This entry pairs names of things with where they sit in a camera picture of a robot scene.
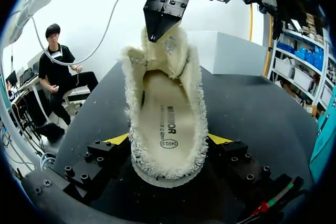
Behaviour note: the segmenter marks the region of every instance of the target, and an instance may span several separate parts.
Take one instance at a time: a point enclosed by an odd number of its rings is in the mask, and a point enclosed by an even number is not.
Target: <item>sneaker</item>
[[[200,172],[207,152],[197,50],[178,25],[156,43],[144,28],[142,48],[122,57],[132,165],[149,184],[172,188]]]

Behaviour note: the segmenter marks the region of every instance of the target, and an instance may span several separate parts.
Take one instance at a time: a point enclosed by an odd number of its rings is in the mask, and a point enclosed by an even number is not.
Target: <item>white cable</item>
[[[73,63],[65,63],[65,62],[61,62],[61,61],[58,61],[58,60],[53,59],[53,58],[51,57],[50,53],[49,53],[49,52],[43,47],[43,45],[42,45],[42,42],[41,42],[40,36],[38,35],[38,31],[37,31],[36,23],[35,23],[35,20],[34,20],[33,16],[29,16],[29,17],[33,20],[34,27],[35,27],[35,32],[36,32],[36,35],[37,35],[37,39],[38,39],[38,42],[39,42],[40,45],[41,45],[41,48],[42,48],[43,52],[47,55],[47,57],[48,57],[51,61],[56,62],[56,63],[58,63],[58,64],[60,64],[60,65],[63,65],[63,66],[77,65],[77,64],[80,64],[80,63],[82,63],[83,61],[86,61],[87,59],[89,59],[89,58],[90,58],[90,57],[97,51],[97,49],[100,47],[100,44],[103,42],[103,40],[104,40],[104,38],[105,38],[105,35],[106,35],[106,33],[107,33],[107,30],[109,29],[110,22],[111,22],[111,18],[112,18],[114,9],[116,8],[116,5],[117,5],[118,1],[119,1],[119,0],[117,0],[117,1],[115,2],[114,6],[113,6],[113,9],[112,9],[112,12],[111,12],[109,21],[108,21],[107,26],[106,26],[106,29],[105,29],[105,32],[104,32],[104,34],[103,34],[101,40],[99,41],[98,45],[96,46],[96,48],[93,50],[92,53],[90,53],[90,54],[89,54],[87,57],[85,57],[84,59],[79,60],[79,61],[77,61],[77,62],[73,62]]]
[[[56,156],[56,154],[55,154],[55,153],[52,153],[52,152],[45,152],[45,153],[43,153],[42,156],[41,156],[41,158],[40,158],[40,167],[42,167],[43,158],[44,158],[45,156],[47,156],[47,155],[54,155],[54,156]]]
[[[44,165],[45,165],[46,162],[49,161],[49,160],[55,161],[55,159],[54,159],[53,157],[46,158],[46,159],[42,162],[42,164],[41,164],[41,171],[43,171],[43,167],[44,167]]]

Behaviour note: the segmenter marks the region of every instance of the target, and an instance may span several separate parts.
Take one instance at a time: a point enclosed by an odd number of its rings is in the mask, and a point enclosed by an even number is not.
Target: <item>bolt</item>
[[[271,168],[269,166],[264,165],[261,170],[261,175],[268,177],[271,174]]]
[[[43,181],[43,184],[46,186],[46,187],[49,187],[51,186],[51,181],[46,179],[45,181]]]
[[[87,184],[91,181],[90,176],[86,173],[83,173],[82,175],[80,175],[80,179],[82,180],[83,184]]]
[[[91,160],[91,154],[90,154],[90,153],[85,153],[85,154],[84,154],[84,160],[85,160],[86,162],[89,162],[89,161]]]
[[[41,194],[42,193],[42,189],[40,187],[35,187],[35,190],[34,190],[35,194]]]
[[[237,163],[238,163],[238,157],[232,157],[232,158],[231,158],[231,163],[232,163],[233,165],[237,164]]]
[[[252,182],[254,180],[254,175],[253,174],[247,174],[246,175],[246,180]]]
[[[251,158],[252,158],[252,155],[251,155],[251,154],[249,154],[249,153],[246,153],[246,154],[245,154],[245,159],[246,159],[246,161],[250,162],[250,161],[251,161]]]
[[[70,176],[70,177],[74,177],[75,172],[74,172],[74,170],[72,169],[71,166],[66,166],[66,167],[64,167],[64,170],[65,170],[65,173],[66,173],[68,176]]]
[[[103,157],[98,157],[97,158],[97,163],[99,166],[102,166],[104,164],[104,158]]]

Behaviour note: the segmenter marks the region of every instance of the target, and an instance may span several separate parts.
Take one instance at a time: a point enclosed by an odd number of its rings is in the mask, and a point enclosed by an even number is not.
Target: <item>black cable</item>
[[[25,99],[24,97],[21,96],[21,94],[20,94],[19,91],[18,91],[17,93],[18,93],[20,99],[22,99],[22,100],[25,101],[26,106],[27,106],[26,110],[27,110],[27,113],[28,113],[28,103],[27,103],[26,99]],[[44,146],[43,146],[43,142],[42,142],[42,141],[41,141],[42,146],[40,146],[40,145],[38,145],[38,144],[33,140],[32,137],[29,138],[29,139],[31,139],[31,140],[34,142],[34,144],[40,148],[41,151],[45,152],[45,149],[44,149]],[[28,142],[29,142],[29,144],[33,147],[33,149],[34,149],[37,153],[40,153],[40,151],[37,150],[29,140],[28,140]]]
[[[15,162],[15,163],[17,163],[17,164],[24,164],[23,162],[18,162],[18,161],[15,161],[14,159],[12,159],[12,157],[4,150],[4,153],[6,153],[7,154],[7,156],[13,161],[13,162]],[[35,168],[36,168],[36,166],[33,164],[33,163],[30,163],[30,162],[25,162],[26,164],[29,164],[29,165],[33,165]]]

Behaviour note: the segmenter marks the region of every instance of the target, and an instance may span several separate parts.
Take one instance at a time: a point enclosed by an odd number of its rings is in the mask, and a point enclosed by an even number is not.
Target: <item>storage bin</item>
[[[284,76],[291,78],[293,75],[293,68],[294,66],[291,65],[290,63],[287,63],[279,58],[275,58],[274,69],[277,70],[279,73],[283,74]]]
[[[315,60],[319,60],[319,61],[323,61],[323,55],[314,55],[315,56]]]
[[[304,60],[304,58],[306,57],[306,54],[304,54],[303,52],[295,51],[294,54],[302,60]]]
[[[305,55],[307,52],[307,49],[305,47],[300,47],[299,51]]]
[[[315,55],[322,56],[323,59],[323,49],[318,46],[315,46]]]
[[[285,50],[287,52],[290,52],[291,54],[294,54],[294,48],[292,48],[290,45],[282,43],[282,42],[278,42],[277,45],[278,48]]]
[[[321,100],[322,100],[322,102],[325,103],[326,106],[328,106],[328,104],[330,102],[331,94],[332,94],[332,90],[329,89],[327,85],[324,85]]]
[[[323,60],[319,60],[318,58],[315,58],[314,67],[316,67],[318,70],[322,71]]]
[[[308,91],[313,79],[302,72],[300,69],[295,68],[294,82],[300,85],[304,90]]]
[[[315,56],[314,56],[311,52],[307,52],[307,53],[306,53],[306,56],[305,56],[304,58],[305,58],[304,60],[305,60],[306,62],[308,62],[308,63],[314,65]]]

